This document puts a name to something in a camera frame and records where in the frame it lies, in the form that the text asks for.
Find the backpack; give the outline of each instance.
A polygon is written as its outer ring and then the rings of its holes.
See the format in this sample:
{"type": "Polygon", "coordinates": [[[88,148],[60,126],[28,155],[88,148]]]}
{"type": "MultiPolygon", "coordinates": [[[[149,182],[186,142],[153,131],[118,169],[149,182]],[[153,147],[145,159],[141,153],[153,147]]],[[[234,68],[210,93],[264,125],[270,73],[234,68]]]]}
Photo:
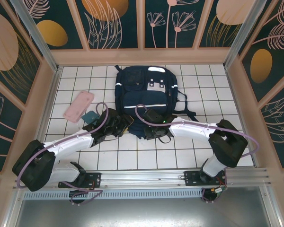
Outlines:
{"type": "MultiPolygon", "coordinates": [[[[115,82],[115,107],[117,112],[133,117],[134,122],[128,131],[139,138],[145,138],[145,123],[140,121],[135,114],[138,104],[145,105],[148,109],[154,109],[158,114],[166,116],[169,114],[187,114],[193,121],[195,112],[187,108],[187,96],[178,91],[176,76],[166,68],[151,66],[130,66],[120,69],[115,82]],[[175,111],[178,102],[178,93],[185,97],[185,108],[183,111],[175,111]]],[[[138,113],[143,116],[145,109],[138,107],[138,113]]]]}

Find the orange circle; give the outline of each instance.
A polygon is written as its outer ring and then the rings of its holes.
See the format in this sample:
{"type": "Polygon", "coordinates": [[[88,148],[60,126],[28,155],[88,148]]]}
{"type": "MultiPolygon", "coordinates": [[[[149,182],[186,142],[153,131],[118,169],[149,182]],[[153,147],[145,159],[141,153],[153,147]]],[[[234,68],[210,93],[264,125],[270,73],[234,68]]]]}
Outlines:
{"type": "Polygon", "coordinates": [[[82,0],[83,6],[87,12],[98,20],[112,20],[113,17],[110,16],[110,9],[113,12],[115,9],[119,15],[122,17],[128,9],[128,0],[82,0]]]}

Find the pink phone case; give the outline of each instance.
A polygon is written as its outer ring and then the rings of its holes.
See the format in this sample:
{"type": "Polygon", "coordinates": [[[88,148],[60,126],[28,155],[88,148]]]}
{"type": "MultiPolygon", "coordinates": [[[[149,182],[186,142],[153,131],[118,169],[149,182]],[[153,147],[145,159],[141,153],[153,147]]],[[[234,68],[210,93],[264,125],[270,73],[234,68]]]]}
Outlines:
{"type": "Polygon", "coordinates": [[[64,118],[70,122],[77,123],[93,100],[94,94],[88,91],[81,91],[64,113],[64,118]]]}

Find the vent slot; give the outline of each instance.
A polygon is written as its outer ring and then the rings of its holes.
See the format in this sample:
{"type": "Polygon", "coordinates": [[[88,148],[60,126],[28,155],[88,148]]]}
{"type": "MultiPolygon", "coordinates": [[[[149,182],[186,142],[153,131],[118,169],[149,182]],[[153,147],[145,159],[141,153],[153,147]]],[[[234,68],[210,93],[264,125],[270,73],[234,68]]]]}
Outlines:
{"type": "MultiPolygon", "coordinates": [[[[73,199],[90,199],[97,192],[89,192],[82,194],[73,199]]],[[[104,190],[103,193],[96,199],[159,199],[159,198],[191,198],[201,197],[201,189],[149,189],[149,190],[104,190]]],[[[25,192],[24,200],[69,200],[72,191],[40,191],[40,192],[25,192]]]]}

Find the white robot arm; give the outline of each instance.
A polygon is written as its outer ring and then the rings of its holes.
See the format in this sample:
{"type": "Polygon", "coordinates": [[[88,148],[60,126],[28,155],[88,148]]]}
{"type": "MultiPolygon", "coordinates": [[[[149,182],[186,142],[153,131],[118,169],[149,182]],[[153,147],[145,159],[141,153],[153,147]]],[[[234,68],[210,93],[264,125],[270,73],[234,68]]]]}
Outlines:
{"type": "MultiPolygon", "coordinates": [[[[62,181],[69,183],[75,182],[77,187],[81,187],[80,184],[84,181],[86,175],[85,170],[74,162],[64,165],[58,165],[58,162],[78,150],[87,149],[101,143],[108,135],[114,135],[115,137],[122,136],[128,126],[133,122],[131,117],[127,115],[119,116],[115,110],[109,109],[108,112],[109,118],[101,130],[85,136],[77,136],[49,148],[28,166],[21,177],[21,181],[31,191],[37,191],[47,183],[62,181]]],[[[144,115],[144,117],[148,121],[151,121],[151,118],[148,118],[147,115],[144,115]]],[[[103,117],[101,116],[96,124],[85,126],[82,130],[68,137],[91,131],[97,124],[99,125],[99,122],[102,120],[103,117]]],[[[192,121],[184,120],[176,116],[167,118],[167,121],[179,122],[180,124],[173,124],[169,127],[146,127],[146,138],[154,139],[168,135],[173,137],[189,137],[195,140],[202,140],[204,143],[209,143],[213,148],[214,155],[203,164],[199,171],[199,178],[205,184],[226,167],[236,167],[247,145],[247,141],[242,136],[233,135],[232,133],[226,134],[219,130],[209,128],[209,126],[217,127],[218,125],[219,127],[236,130],[233,125],[226,120],[221,120],[218,124],[198,123],[198,126],[189,124],[189,122],[192,121]]],[[[45,143],[40,143],[37,140],[32,141],[14,165],[13,172],[18,175],[23,165],[37,151],[55,144],[60,140],[45,143]]]]}

